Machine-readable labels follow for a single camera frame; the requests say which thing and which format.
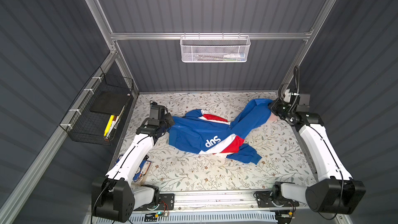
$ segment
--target red stripe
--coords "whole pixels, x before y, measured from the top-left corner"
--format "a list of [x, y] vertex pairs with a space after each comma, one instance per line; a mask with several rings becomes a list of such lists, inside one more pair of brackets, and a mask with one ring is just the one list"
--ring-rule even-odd
[[214, 120], [214, 121], [224, 121], [224, 122], [228, 122], [228, 120], [226, 120], [225, 118], [222, 117], [218, 117], [216, 115], [212, 115], [212, 114], [203, 114], [203, 117], [205, 117], [208, 120]]
[[243, 138], [236, 136], [234, 141], [232, 141], [232, 143], [220, 153], [227, 153], [227, 152], [237, 153], [239, 152], [239, 147], [243, 144], [244, 141], [245, 140]]

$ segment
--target yellow marker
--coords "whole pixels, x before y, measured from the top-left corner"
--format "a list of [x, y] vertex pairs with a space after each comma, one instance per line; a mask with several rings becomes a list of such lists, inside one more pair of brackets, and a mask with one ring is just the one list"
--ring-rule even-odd
[[105, 132], [103, 133], [104, 137], [106, 137], [106, 135], [108, 134], [109, 129], [111, 128], [111, 125], [112, 125], [112, 120], [114, 117], [115, 117], [114, 115], [111, 115], [111, 117], [109, 118], [108, 124], [106, 125], [106, 128], [105, 128]]

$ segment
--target wire basket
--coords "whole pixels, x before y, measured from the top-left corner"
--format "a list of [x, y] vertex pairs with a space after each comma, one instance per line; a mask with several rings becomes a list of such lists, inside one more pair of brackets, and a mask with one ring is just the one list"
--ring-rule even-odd
[[181, 36], [181, 60], [183, 62], [246, 62], [249, 54], [249, 36], [236, 38]]
[[97, 78], [92, 88], [84, 89], [87, 90], [87, 94], [84, 97], [82, 103], [77, 109], [71, 109], [70, 111], [75, 111], [69, 124], [63, 124], [61, 127], [68, 133], [68, 136], [76, 142], [92, 143], [92, 144], [103, 144], [111, 145], [112, 139], [115, 137], [116, 129], [120, 124], [122, 116], [127, 114], [127, 109], [124, 109], [115, 127], [109, 136], [109, 141], [104, 138], [104, 130], [109, 121], [109, 114], [91, 112], [95, 100], [99, 97], [101, 92], [113, 92], [120, 94], [129, 94], [127, 102], [125, 103], [125, 108], [132, 98], [132, 79], [105, 74], [103, 73]]

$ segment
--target black wire basket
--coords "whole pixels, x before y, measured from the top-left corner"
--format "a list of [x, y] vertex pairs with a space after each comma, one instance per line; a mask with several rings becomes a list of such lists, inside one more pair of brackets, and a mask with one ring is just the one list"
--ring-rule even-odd
[[[73, 141], [111, 145], [111, 141], [115, 137], [116, 129], [122, 116], [127, 114], [126, 108], [129, 101], [132, 99], [132, 88], [132, 79], [103, 73], [91, 89], [86, 89], [88, 90], [88, 93], [78, 107], [78, 111], [75, 110], [69, 125], [61, 127], [68, 133], [68, 136]], [[95, 100], [102, 92], [105, 91], [129, 95], [125, 104], [125, 109], [121, 116], [119, 116], [118, 122], [115, 124], [115, 127], [109, 135], [109, 141], [105, 140], [104, 130], [108, 124], [110, 115], [90, 112], [90, 108]]]

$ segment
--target metal rail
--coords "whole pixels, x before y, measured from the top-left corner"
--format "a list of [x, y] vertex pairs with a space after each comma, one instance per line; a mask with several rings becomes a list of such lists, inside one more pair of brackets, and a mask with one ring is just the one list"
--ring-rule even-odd
[[239, 38], [251, 40], [308, 40], [310, 32], [299, 33], [111, 33], [112, 40], [179, 40], [181, 36], [196, 38]]
[[[102, 71], [107, 72], [109, 70], [116, 56], [117, 53], [115, 51], [109, 53], [101, 68], [97, 70], [85, 88], [91, 88], [98, 80], [97, 77], [102, 74]], [[90, 92], [83, 90], [71, 109], [77, 109], [87, 93]], [[74, 112], [69, 111], [61, 123], [69, 123], [73, 115]], [[0, 209], [1, 224], [11, 224], [14, 221], [66, 138], [67, 132], [58, 126]]]
[[120, 72], [122, 73], [123, 77], [128, 77], [128, 78], [132, 78], [133, 83], [134, 83], [134, 90], [133, 90], [133, 94], [134, 97], [138, 96], [138, 87], [135, 84], [135, 80], [132, 76], [132, 73], [127, 65], [126, 59], [123, 56], [123, 53], [121, 52], [119, 46], [117, 45], [117, 43], [115, 43], [110, 34], [112, 33], [112, 28], [105, 16], [105, 13], [101, 7], [101, 4], [98, 0], [85, 0], [87, 3], [88, 8], [90, 9], [99, 30], [102, 33], [103, 38], [105, 39], [105, 42], [108, 45], [109, 50], [113, 50], [116, 49], [117, 52], [119, 53], [119, 56], [116, 58], [116, 64], [120, 69]]

